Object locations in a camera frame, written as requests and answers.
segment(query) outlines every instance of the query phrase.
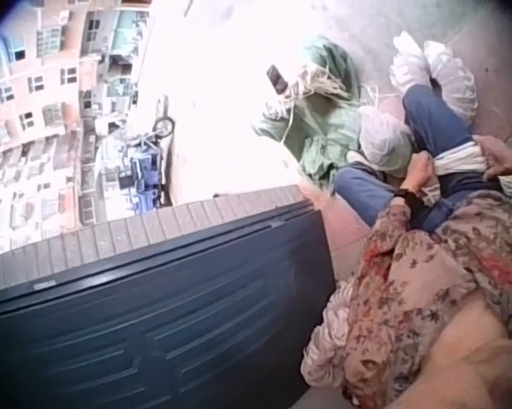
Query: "black wristband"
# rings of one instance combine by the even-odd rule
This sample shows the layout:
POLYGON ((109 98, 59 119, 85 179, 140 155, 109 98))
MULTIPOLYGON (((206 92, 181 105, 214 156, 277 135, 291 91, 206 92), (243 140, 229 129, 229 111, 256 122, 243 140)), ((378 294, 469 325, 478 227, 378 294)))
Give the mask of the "black wristband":
POLYGON ((426 206, 422 199, 408 189, 398 189, 394 193, 395 198, 402 198, 411 209, 411 218, 419 214, 426 206))

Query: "hand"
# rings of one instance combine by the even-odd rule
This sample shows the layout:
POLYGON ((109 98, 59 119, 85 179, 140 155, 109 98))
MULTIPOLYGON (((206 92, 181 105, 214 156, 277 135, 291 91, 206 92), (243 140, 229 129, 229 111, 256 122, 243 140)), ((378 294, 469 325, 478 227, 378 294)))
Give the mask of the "hand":
POLYGON ((434 159, 426 151, 414 153, 401 188, 418 193, 432 177, 434 177, 434 159))
POLYGON ((474 135, 474 141, 486 156, 485 180, 512 175, 512 149, 494 136, 474 135))

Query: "building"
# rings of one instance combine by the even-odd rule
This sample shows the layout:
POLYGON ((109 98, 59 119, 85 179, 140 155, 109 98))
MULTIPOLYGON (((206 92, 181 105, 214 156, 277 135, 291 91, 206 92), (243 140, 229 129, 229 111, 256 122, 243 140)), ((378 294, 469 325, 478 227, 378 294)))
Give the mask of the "building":
POLYGON ((146 8, 31 0, 0 25, 0 253, 106 220, 94 200, 95 120, 128 109, 113 102, 140 32, 127 25, 146 8))

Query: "floral jacket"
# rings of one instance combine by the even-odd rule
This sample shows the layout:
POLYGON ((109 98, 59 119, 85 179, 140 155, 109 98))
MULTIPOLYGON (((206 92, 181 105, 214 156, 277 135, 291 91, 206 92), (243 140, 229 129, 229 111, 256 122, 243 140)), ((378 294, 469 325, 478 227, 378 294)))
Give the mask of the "floral jacket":
POLYGON ((343 386, 364 409, 385 407, 414 382, 478 287, 512 337, 512 202, 473 193, 433 235, 407 231, 410 215, 404 205, 380 215, 354 281, 343 386))

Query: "blue jeans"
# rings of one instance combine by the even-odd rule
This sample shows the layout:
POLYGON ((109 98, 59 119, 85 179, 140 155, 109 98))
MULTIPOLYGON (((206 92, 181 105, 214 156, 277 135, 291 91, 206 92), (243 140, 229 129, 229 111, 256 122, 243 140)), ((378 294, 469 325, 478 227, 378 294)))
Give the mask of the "blue jeans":
MULTIPOLYGON (((411 128, 417 149, 436 157, 472 141, 468 125, 434 91, 413 85, 403 97, 406 124, 411 128)), ((388 206, 395 189, 378 179, 379 172, 361 163, 339 170, 333 183, 335 193, 360 215, 370 227, 388 206)), ((502 192, 498 180, 483 181, 480 172, 453 173, 439 177, 441 199, 411 221, 411 228, 432 233, 446 221, 458 202, 478 190, 502 192)))

